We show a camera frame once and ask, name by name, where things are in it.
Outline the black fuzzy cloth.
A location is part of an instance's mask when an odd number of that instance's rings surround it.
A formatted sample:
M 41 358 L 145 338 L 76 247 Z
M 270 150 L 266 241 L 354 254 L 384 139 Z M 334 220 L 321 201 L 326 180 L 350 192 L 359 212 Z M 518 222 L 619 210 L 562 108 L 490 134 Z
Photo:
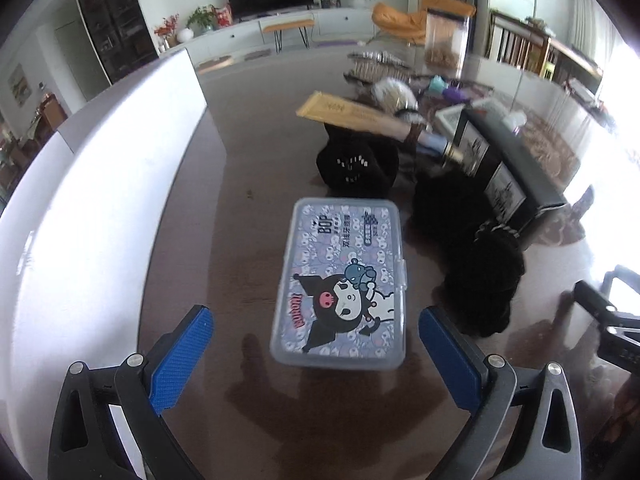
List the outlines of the black fuzzy cloth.
M 475 338 L 503 332 L 525 274 L 518 232 L 500 221 L 482 187 L 462 171 L 419 174 L 410 229 L 431 246 L 445 268 L 438 300 Z

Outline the Kuromi clear plastic box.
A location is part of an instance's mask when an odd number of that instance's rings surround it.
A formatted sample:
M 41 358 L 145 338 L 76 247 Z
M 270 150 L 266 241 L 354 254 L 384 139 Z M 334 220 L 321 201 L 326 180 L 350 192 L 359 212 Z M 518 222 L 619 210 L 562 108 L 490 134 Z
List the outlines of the Kuromi clear plastic box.
M 406 289 L 395 204 L 302 198 L 288 230 L 270 353 L 284 365 L 394 370 L 406 356 Z

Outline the dark display cabinet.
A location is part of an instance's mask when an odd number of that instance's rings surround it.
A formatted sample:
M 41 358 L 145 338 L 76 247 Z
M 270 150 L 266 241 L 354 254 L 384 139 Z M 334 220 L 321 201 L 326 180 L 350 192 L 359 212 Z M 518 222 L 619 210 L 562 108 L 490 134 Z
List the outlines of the dark display cabinet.
M 157 59 L 138 0 L 76 0 L 110 84 Z

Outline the clear jar with snacks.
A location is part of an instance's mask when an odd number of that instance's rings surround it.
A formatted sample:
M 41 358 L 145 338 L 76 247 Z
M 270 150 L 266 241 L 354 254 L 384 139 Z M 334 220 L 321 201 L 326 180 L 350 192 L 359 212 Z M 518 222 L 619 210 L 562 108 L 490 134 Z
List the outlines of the clear jar with snacks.
M 468 47 L 470 19 L 442 10 L 426 11 L 424 61 L 447 70 L 458 70 Z

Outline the gold cosmetic tube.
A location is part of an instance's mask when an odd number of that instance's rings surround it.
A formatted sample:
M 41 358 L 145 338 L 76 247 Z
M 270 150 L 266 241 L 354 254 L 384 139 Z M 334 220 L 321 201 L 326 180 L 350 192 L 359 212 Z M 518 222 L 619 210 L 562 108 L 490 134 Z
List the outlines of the gold cosmetic tube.
M 314 92 L 296 110 L 296 115 L 314 122 L 388 136 L 398 142 L 404 142 L 411 132 L 408 122 L 374 108 L 319 91 Z

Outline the black printed box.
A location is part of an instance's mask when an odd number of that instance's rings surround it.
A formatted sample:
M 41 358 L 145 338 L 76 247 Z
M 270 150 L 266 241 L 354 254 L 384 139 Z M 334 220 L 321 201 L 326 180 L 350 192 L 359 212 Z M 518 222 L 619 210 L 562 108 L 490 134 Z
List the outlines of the black printed box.
M 565 198 L 519 136 L 499 118 L 465 107 L 454 145 L 463 170 L 484 192 L 497 220 L 518 234 L 521 248 L 536 240 Z

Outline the glass perfume bottle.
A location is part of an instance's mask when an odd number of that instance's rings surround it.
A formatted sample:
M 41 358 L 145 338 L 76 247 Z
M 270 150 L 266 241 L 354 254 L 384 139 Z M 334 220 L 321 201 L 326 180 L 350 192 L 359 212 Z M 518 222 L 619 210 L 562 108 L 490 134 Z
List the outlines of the glass perfume bottle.
M 431 157 L 442 164 L 451 162 L 461 166 L 464 162 L 464 154 L 446 136 L 414 125 L 411 130 L 411 139 L 416 144 L 416 154 Z

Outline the orange lounge chair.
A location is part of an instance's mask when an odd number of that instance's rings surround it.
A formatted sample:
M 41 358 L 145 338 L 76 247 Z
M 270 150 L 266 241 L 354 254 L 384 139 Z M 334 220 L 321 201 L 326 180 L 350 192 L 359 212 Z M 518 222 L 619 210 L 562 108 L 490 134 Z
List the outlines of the orange lounge chair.
M 371 18 L 381 32 L 422 46 L 428 10 L 444 11 L 464 18 L 472 18 L 476 13 L 475 6 L 461 0 L 420 0 L 419 10 L 410 13 L 379 2 L 374 6 Z

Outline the white storage box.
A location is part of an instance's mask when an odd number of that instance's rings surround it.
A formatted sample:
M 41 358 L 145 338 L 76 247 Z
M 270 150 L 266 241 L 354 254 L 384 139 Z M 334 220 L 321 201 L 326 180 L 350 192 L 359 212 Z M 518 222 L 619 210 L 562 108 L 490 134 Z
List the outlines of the white storage box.
M 189 55 L 126 77 L 72 116 L 1 217 L 1 433 L 35 479 L 68 367 L 137 350 L 156 233 L 206 111 Z

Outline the white fluffy ball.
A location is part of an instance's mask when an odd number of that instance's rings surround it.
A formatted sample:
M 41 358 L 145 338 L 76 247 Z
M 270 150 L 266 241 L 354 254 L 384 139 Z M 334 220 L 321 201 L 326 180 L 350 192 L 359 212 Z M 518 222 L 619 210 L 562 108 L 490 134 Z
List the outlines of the white fluffy ball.
M 402 80 L 386 77 L 371 87 L 372 96 L 386 113 L 396 114 L 401 110 L 416 110 L 418 100 L 411 88 Z

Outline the wooden bench stool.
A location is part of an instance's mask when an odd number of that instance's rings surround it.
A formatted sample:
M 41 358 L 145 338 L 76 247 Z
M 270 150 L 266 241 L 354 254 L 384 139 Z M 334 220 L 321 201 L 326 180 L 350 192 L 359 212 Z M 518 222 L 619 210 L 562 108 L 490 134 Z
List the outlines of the wooden bench stool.
M 273 36 L 274 50 L 279 54 L 283 49 L 283 35 L 289 30 L 296 29 L 300 39 L 306 49 L 310 47 L 309 31 L 314 28 L 314 19 L 305 18 L 304 20 L 296 20 L 283 23 L 273 23 L 262 29 L 264 34 Z

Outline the white TV cabinet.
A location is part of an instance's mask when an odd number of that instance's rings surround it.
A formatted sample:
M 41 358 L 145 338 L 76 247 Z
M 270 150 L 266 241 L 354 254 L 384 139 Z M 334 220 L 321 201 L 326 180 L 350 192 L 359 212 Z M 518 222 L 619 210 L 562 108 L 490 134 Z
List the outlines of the white TV cabinet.
M 186 49 L 194 66 L 230 55 L 242 60 L 255 52 L 328 46 L 342 41 L 368 41 L 378 29 L 369 9 L 332 8 L 254 18 L 178 44 L 160 56 Z

